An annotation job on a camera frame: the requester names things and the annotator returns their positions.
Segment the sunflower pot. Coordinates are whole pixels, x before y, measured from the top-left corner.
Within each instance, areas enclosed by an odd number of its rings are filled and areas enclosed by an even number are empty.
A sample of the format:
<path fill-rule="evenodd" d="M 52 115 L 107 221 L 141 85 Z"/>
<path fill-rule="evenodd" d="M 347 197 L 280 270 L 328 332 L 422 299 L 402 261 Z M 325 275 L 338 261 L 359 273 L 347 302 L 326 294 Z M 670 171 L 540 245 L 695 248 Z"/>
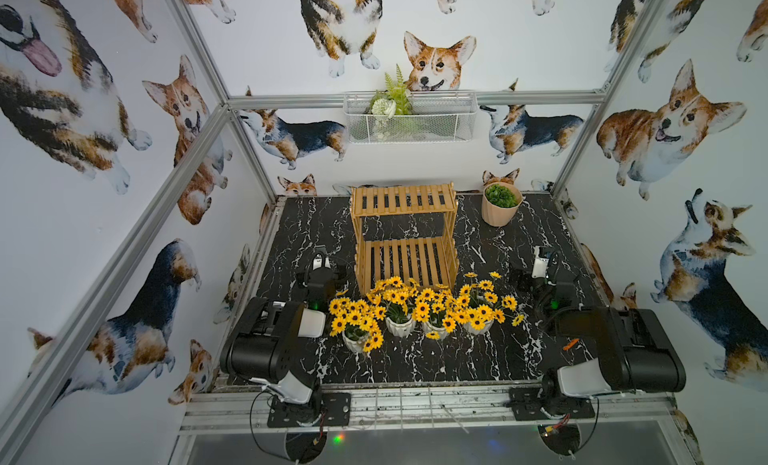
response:
<path fill-rule="evenodd" d="M 412 314 L 418 291 L 413 280 L 393 276 L 377 280 L 366 298 L 376 319 L 382 320 L 393 336 L 406 338 L 416 326 Z"/>
<path fill-rule="evenodd" d="M 454 317 L 469 334 L 485 334 L 494 324 L 507 320 L 513 327 L 524 323 L 526 315 L 499 272 L 492 271 L 485 278 L 476 272 L 467 272 L 463 278 L 465 283 L 453 300 L 453 309 Z"/>
<path fill-rule="evenodd" d="M 329 305 L 331 336 L 340 336 L 346 347 L 355 354 L 369 354 L 384 343 L 381 322 L 386 309 L 381 297 L 368 294 L 364 299 L 336 297 Z"/>
<path fill-rule="evenodd" d="M 444 285 L 436 289 L 421 288 L 414 296 L 412 318 L 422 324 L 427 338 L 444 340 L 457 326 L 455 299 L 452 290 Z"/>

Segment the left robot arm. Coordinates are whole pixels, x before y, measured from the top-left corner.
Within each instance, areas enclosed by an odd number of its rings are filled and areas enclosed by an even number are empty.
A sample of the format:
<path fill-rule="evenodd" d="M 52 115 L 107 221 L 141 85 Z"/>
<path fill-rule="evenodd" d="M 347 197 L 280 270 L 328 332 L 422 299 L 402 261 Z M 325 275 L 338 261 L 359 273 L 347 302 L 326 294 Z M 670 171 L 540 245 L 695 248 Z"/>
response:
<path fill-rule="evenodd" d="M 229 385 L 258 385 L 288 405 L 317 402 L 318 386 L 292 372 L 305 339 L 326 331 L 329 306 L 345 283 L 347 267 L 324 260 L 297 274 L 294 300 L 251 298 L 227 337 L 220 369 Z"/>

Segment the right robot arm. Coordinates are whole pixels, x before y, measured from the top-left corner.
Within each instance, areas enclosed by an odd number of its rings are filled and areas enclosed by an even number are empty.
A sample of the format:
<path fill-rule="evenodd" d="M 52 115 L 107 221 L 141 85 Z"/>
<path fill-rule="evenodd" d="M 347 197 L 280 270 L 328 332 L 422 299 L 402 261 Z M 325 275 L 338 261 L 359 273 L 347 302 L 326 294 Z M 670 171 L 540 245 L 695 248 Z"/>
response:
<path fill-rule="evenodd" d="M 596 350 L 590 360 L 547 370 L 537 391 L 513 391 L 512 402 L 564 415 L 602 395 L 682 391 L 687 382 L 684 365 L 656 314 L 579 305 L 576 281 L 552 282 L 532 271 L 511 270 L 508 283 L 531 296 L 533 315 L 544 334 L 585 340 Z"/>

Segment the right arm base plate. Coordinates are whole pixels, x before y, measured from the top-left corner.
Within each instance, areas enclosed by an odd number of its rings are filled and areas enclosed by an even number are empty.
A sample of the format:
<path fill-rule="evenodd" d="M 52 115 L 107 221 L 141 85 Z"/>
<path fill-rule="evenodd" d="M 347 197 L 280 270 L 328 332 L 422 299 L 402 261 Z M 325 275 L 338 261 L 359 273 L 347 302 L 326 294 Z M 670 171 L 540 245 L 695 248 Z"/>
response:
<path fill-rule="evenodd" d="M 587 398 L 547 395 L 538 387 L 513 387 L 508 394 L 506 406 L 517 421 L 559 421 L 566 416 L 571 419 L 595 417 L 595 409 Z"/>

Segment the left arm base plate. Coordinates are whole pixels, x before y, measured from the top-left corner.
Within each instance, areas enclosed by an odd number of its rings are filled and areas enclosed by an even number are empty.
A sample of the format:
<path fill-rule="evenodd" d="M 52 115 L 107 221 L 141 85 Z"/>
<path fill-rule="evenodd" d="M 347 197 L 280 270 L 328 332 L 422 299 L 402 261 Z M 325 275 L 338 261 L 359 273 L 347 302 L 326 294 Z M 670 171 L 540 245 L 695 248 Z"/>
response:
<path fill-rule="evenodd" d="M 352 395 L 322 392 L 313 395 L 306 404 L 291 404 L 277 400 L 270 406 L 269 428 L 347 426 L 350 422 Z"/>

